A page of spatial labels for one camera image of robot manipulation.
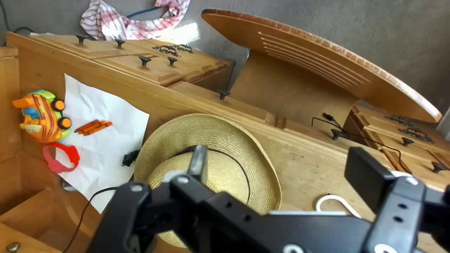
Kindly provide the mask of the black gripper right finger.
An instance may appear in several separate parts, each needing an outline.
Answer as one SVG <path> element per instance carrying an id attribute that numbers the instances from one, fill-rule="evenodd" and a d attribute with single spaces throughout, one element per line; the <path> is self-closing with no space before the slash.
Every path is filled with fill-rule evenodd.
<path id="1" fill-rule="evenodd" d="M 448 190 L 390 172 L 355 146 L 347 152 L 344 179 L 375 214 L 362 240 L 364 253 L 416 253 L 418 232 L 450 250 Z"/>

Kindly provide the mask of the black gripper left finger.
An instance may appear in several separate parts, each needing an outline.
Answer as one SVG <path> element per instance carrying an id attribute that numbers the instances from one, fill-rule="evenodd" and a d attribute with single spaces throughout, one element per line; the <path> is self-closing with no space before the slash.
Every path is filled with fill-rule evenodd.
<path id="1" fill-rule="evenodd" d="M 116 187 L 87 253 L 146 253 L 164 232 L 174 232 L 195 253 L 262 250 L 251 228 L 258 214 L 205 186 L 207 146 L 196 145 L 189 152 L 186 172 L 169 176 L 154 190 L 143 183 Z"/>

